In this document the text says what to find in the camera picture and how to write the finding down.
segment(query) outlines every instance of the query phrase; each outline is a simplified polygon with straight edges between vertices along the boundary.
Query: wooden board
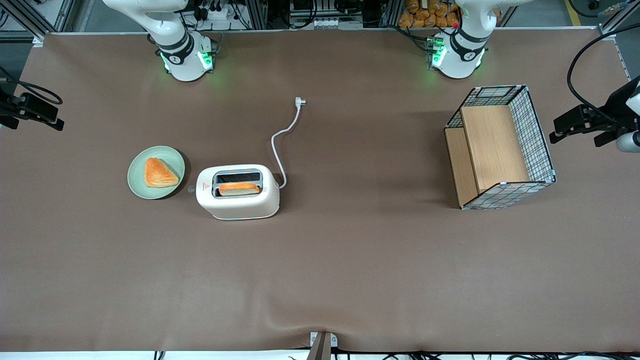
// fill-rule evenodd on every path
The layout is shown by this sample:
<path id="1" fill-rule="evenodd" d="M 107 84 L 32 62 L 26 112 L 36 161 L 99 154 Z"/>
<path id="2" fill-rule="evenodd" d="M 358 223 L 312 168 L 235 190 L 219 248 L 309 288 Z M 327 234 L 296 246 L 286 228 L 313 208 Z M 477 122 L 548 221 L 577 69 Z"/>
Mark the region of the wooden board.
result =
<path id="1" fill-rule="evenodd" d="M 529 181 L 509 106 L 466 106 L 460 111 L 478 192 L 504 181 Z"/>
<path id="2" fill-rule="evenodd" d="M 467 137 L 462 127 L 444 129 L 444 135 L 447 139 L 453 181 L 456 184 L 456 193 L 458 194 L 458 204 L 462 207 L 478 196 Z"/>

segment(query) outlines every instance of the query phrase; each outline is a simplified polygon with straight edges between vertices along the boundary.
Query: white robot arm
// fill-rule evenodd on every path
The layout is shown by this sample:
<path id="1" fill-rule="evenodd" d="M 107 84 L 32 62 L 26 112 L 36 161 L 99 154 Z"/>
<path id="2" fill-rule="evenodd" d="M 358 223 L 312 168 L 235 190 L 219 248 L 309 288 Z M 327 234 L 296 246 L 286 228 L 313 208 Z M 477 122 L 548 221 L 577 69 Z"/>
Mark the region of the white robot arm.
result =
<path id="1" fill-rule="evenodd" d="M 484 45 L 495 29 L 493 8 L 518 6 L 532 0 L 456 0 L 462 11 L 460 25 L 452 32 L 436 35 L 440 49 L 432 57 L 432 66 L 454 79 L 471 75 L 480 66 Z"/>
<path id="2" fill-rule="evenodd" d="M 189 0 L 103 0 L 145 28 L 160 48 L 167 71 L 180 81 L 193 81 L 213 69 L 212 42 L 187 31 L 180 16 Z"/>

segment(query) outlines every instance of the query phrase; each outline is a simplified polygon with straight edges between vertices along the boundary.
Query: bread rolls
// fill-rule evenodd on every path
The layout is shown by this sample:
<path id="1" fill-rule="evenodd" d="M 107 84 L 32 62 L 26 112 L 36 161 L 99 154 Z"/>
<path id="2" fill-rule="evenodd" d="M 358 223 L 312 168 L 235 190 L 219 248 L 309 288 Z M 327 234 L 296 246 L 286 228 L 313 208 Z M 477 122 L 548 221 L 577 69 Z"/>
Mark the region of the bread rolls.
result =
<path id="1" fill-rule="evenodd" d="M 420 3 L 418 0 L 406 0 L 405 6 L 406 10 L 410 13 L 415 13 L 420 10 Z"/>
<path id="2" fill-rule="evenodd" d="M 447 15 L 448 6 L 440 2 L 440 0 L 430 0 L 429 2 L 429 13 L 435 14 L 436 16 L 445 16 Z"/>
<path id="3" fill-rule="evenodd" d="M 410 13 L 403 13 L 400 15 L 400 19 L 398 20 L 398 26 L 406 29 L 410 28 L 413 25 L 413 15 Z"/>
<path id="4" fill-rule="evenodd" d="M 169 169 L 162 160 L 149 158 L 145 163 L 145 184 L 150 188 L 168 188 L 176 186 L 180 179 Z"/>
<path id="5" fill-rule="evenodd" d="M 429 10 L 427 9 L 420 9 L 414 15 L 415 20 L 422 20 L 422 21 L 425 21 L 426 19 L 428 19 L 429 16 L 430 16 Z"/>
<path id="6" fill-rule="evenodd" d="M 424 26 L 426 28 L 432 28 L 436 24 L 436 15 L 429 15 L 429 17 L 424 21 Z"/>
<path id="7" fill-rule="evenodd" d="M 436 26 L 440 26 L 441 28 L 446 28 L 447 19 L 443 18 L 442 16 L 436 17 Z"/>
<path id="8" fill-rule="evenodd" d="M 456 15 L 456 13 L 452 12 L 447 14 L 447 26 L 452 28 L 454 24 L 457 24 L 459 22 L 460 21 L 458 20 L 458 16 Z"/>

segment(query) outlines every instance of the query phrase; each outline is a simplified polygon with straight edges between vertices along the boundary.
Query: white power cord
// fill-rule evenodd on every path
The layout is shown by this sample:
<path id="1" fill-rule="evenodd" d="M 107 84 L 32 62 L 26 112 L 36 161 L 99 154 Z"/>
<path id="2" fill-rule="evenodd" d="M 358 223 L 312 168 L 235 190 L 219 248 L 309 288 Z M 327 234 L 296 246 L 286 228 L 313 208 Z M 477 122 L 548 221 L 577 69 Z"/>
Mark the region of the white power cord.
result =
<path id="1" fill-rule="evenodd" d="M 271 137 L 271 148 L 273 149 L 273 155 L 276 157 L 276 161 L 278 162 L 278 166 L 280 167 L 280 173 L 282 174 L 282 185 L 278 186 L 278 188 L 280 189 L 282 189 L 287 185 L 287 174 L 284 172 L 284 168 L 282 167 L 282 162 L 280 161 L 280 157 L 278 156 L 275 139 L 276 139 L 276 136 L 278 135 L 288 133 L 296 125 L 296 123 L 298 122 L 298 117 L 300 116 L 300 109 L 302 108 L 303 105 L 306 105 L 306 104 L 307 104 L 306 100 L 300 97 L 296 97 L 296 109 L 297 109 L 296 117 L 293 118 L 293 121 L 291 122 L 291 125 L 289 125 L 288 128 L 278 131 L 277 133 L 273 134 L 273 136 Z"/>

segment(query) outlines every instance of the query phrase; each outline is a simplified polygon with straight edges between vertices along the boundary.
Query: electrical equipment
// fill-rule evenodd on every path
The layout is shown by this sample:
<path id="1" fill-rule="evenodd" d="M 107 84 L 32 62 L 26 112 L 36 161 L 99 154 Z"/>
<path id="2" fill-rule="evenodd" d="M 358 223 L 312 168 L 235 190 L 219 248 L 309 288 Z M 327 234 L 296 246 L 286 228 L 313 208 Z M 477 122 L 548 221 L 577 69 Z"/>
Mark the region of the electrical equipment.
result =
<path id="1" fill-rule="evenodd" d="M 224 184 L 254 184 L 259 193 L 223 196 Z M 214 218 L 246 220 L 266 218 L 280 208 L 280 189 L 271 171 L 263 165 L 210 167 L 198 176 L 196 199 Z"/>

